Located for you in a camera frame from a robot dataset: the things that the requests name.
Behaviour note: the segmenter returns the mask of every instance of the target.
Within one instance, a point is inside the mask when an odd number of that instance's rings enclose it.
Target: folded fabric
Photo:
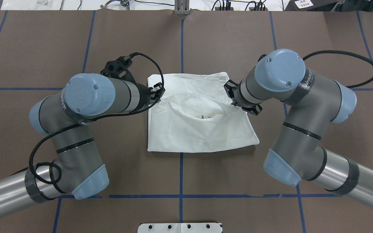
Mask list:
[[[259,144],[247,113],[231,105],[226,72],[165,74],[165,93],[149,109],[148,151],[215,152]],[[151,75],[148,85],[161,81]]]

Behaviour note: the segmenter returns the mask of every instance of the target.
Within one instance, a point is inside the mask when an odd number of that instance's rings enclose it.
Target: white mounting plate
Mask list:
[[[220,223],[141,224],[138,228],[138,233],[222,233],[222,224]]]

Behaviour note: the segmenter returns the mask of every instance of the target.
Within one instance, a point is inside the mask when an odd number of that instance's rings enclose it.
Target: white towel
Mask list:
[[[165,74],[161,101],[149,109],[148,151],[215,152],[259,144],[247,113],[231,105],[226,72]],[[148,85],[161,82],[151,75]]]

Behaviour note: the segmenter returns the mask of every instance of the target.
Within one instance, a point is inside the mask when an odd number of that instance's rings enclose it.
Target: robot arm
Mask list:
[[[254,115],[271,98],[292,106],[264,163],[270,176],[291,186],[312,181],[373,207],[373,171],[319,146],[328,125],[355,109],[352,90],[315,74],[288,49],[263,57],[240,84],[228,81],[224,87],[234,105]]]
[[[154,88],[136,83],[128,70],[133,56],[108,62],[101,74],[77,74],[60,93],[33,106],[29,118],[39,133],[61,130],[52,137],[56,169],[30,160],[28,170],[0,180],[0,217],[70,192],[76,199],[88,198],[108,186],[105,164],[87,125],[106,116],[145,111],[164,92],[162,83]]]

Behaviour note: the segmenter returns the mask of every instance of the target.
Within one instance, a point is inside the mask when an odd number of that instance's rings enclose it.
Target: blue joint cap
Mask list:
[[[64,98],[73,112],[95,116],[113,104],[116,91],[109,78],[100,74],[77,74],[65,86]]]
[[[348,119],[348,116],[354,112],[356,107],[356,94],[351,89],[343,86],[338,81],[335,81],[339,89],[341,90],[341,107],[339,109],[338,115],[336,115],[335,119],[331,121],[334,124],[339,124],[344,122]]]
[[[295,51],[278,49],[257,63],[254,76],[264,89],[285,92],[296,88],[305,72],[305,62]]]
[[[296,186],[302,180],[299,174],[272,149],[268,150],[263,168],[271,177],[290,186]]]
[[[48,135],[48,133],[43,129],[43,127],[40,124],[40,108],[41,105],[43,105],[44,100],[46,100],[49,96],[41,100],[40,102],[36,103],[30,110],[30,114],[28,115],[30,119],[31,125],[39,132],[40,134],[43,135]]]
[[[96,169],[89,177],[87,177],[79,186],[77,186],[71,194],[77,200],[91,197],[108,186],[109,179],[106,171],[106,166],[103,164]]]

